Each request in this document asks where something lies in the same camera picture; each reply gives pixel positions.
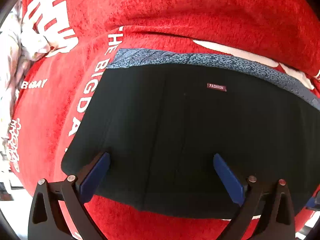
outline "red fleece fabric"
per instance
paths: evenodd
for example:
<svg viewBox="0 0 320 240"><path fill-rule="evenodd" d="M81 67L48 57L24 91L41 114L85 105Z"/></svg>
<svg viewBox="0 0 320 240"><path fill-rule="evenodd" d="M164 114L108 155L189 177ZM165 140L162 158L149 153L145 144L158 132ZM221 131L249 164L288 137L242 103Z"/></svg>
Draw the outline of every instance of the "red fleece fabric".
<svg viewBox="0 0 320 240"><path fill-rule="evenodd" d="M31 1L23 0L23 15ZM320 22L305 0L55 0L52 5L63 1L68 29L75 32L65 39L77 37L79 42L70 52L33 65L13 117L19 119L21 129L17 135L19 168L12 169L30 194L40 178L65 179L61 160L94 93L92 80L100 79L120 48L217 53L195 44L193 39L197 39L269 57L309 76L319 72ZM53 22L46 22L46 28ZM65 205L61 206L71 232L76 232ZM110 240L216 239L228 224L138 212L99 196L85 206ZM309 210L301 211L296 230L311 215ZM244 239L256 223L252 221Z"/></svg>

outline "black pants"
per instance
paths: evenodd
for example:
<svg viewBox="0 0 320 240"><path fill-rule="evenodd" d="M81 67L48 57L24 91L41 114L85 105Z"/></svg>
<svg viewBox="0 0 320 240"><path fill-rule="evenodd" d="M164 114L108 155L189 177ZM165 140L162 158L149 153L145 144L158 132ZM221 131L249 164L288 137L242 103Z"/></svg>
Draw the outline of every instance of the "black pants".
<svg viewBox="0 0 320 240"><path fill-rule="evenodd" d="M230 219L238 205L213 168L219 153L243 178L285 179L297 213L320 182L319 138L318 110L243 73L179 64L110 69L62 170L74 174L108 151L98 195L138 210Z"/></svg>

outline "screw head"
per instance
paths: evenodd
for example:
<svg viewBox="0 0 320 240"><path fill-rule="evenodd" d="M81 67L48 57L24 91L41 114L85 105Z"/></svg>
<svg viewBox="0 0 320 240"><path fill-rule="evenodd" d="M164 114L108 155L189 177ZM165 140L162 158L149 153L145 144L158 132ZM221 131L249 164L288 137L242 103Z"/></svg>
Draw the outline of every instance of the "screw head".
<svg viewBox="0 0 320 240"><path fill-rule="evenodd" d="M42 184L44 184L45 183L45 179L40 179L39 181L38 181L38 184L39 185L42 185Z"/></svg>
<svg viewBox="0 0 320 240"><path fill-rule="evenodd" d="M70 175L70 176L68 176L68 178L67 178L67 180L70 181L70 182L73 182L75 179L76 179L76 176L75 176L75 175Z"/></svg>
<svg viewBox="0 0 320 240"><path fill-rule="evenodd" d="M286 181L285 181L284 179L280 179L280 180L279 180L279 184L280 184L281 186L284 186L284 185L287 184L287 183L286 183Z"/></svg>
<svg viewBox="0 0 320 240"><path fill-rule="evenodd" d="M250 181L250 182L256 182L256 181L257 181L257 178L256 178L255 176L253 176L253 175L250 175L250 176L248 177L248 181Z"/></svg>

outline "black clamp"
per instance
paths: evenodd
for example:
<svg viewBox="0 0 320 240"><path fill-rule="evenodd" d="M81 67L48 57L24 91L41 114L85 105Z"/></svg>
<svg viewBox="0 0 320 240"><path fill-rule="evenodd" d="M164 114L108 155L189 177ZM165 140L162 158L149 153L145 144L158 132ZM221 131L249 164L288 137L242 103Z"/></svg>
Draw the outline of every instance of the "black clamp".
<svg viewBox="0 0 320 240"><path fill-rule="evenodd" d="M238 179L219 155L215 155L213 162L232 200L240 205L218 240L241 240L261 200L266 203L250 240L295 238L292 200L283 179L271 184L263 183L254 176ZM74 240L62 215L60 200L65 201L83 240L107 240L83 203L91 200L109 165L109 154L100 153L77 175L70 175L64 181L48 183L45 179L39 180L31 206L28 239ZM306 239L320 239L320 220Z"/></svg>

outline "maroon tag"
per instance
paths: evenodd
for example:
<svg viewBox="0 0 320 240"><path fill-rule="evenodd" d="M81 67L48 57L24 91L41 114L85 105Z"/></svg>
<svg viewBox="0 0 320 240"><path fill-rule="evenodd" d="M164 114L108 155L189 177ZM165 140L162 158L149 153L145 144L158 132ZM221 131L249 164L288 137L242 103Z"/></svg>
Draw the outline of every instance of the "maroon tag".
<svg viewBox="0 0 320 240"><path fill-rule="evenodd" d="M207 83L207 88L211 88L211 89L216 89L216 90L227 92L227 87L226 86Z"/></svg>

